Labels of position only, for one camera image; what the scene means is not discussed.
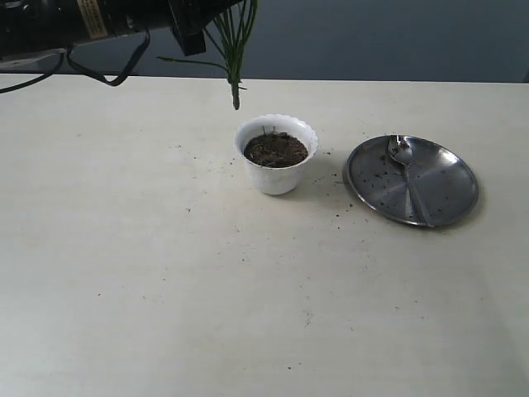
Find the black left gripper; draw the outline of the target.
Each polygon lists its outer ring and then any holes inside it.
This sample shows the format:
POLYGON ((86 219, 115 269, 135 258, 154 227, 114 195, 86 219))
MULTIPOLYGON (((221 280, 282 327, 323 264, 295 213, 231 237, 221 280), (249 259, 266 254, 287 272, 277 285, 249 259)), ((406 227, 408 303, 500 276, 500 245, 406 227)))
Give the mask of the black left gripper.
POLYGON ((2 1, 1 61, 35 62, 70 47, 170 29, 185 56, 206 52, 204 27, 236 1, 2 1))

